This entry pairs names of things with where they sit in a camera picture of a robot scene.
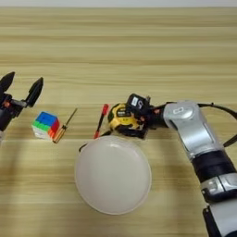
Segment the wooden table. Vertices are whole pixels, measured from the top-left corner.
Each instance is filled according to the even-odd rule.
[[[3,237],[206,236],[206,206],[175,131],[151,131],[139,144],[152,168],[144,205],[107,216],[88,207],[74,183],[79,147],[92,139],[103,103],[131,93],[154,105],[192,99],[237,108],[237,9],[0,9],[0,74],[17,72],[9,92],[25,98],[44,76],[34,108],[6,131],[0,150],[0,235]],[[59,144],[36,139],[40,111],[66,121]],[[233,118],[204,109],[221,141]],[[227,150],[237,165],[237,146]]]

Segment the tape measure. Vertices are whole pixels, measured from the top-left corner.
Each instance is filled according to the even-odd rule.
[[[126,109],[126,104],[116,104],[108,114],[108,123],[112,131],[116,130],[123,135],[130,137],[144,137],[144,130],[141,121]]]

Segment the black cable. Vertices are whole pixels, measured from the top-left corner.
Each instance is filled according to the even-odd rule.
[[[228,107],[225,107],[225,106],[218,106],[218,105],[215,105],[214,103],[211,103],[211,104],[198,104],[200,107],[214,107],[214,108],[218,108],[220,110],[223,110],[227,113],[229,113],[230,115],[232,115],[235,119],[237,119],[237,112],[235,112],[234,110],[228,108]],[[233,137],[231,137],[228,141],[226,141],[223,145],[224,147],[228,147],[234,143],[237,142],[237,134],[235,134]]]

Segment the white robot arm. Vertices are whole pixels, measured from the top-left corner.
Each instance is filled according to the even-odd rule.
[[[236,237],[237,172],[200,106],[210,105],[180,101],[154,107],[150,106],[149,97],[145,99],[137,94],[132,94],[127,102],[129,111],[144,121],[146,129],[166,126],[180,135],[207,202],[203,215],[209,237]],[[222,106],[215,107],[237,119],[236,112]],[[235,141],[236,135],[225,144]]]

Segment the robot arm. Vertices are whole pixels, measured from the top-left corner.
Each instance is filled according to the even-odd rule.
[[[132,94],[127,108],[138,120],[144,121],[146,129],[166,126],[177,131],[208,204],[203,215],[209,237],[236,237],[237,172],[224,145],[207,123],[200,104],[180,101],[154,107],[149,102],[150,99]],[[226,144],[235,140],[236,135]]]
[[[10,72],[0,80],[0,143],[4,137],[4,130],[11,119],[17,117],[24,107],[33,107],[41,94],[44,80],[37,80],[29,90],[29,95],[24,100],[15,100],[6,91],[10,87],[15,76],[15,72]]]

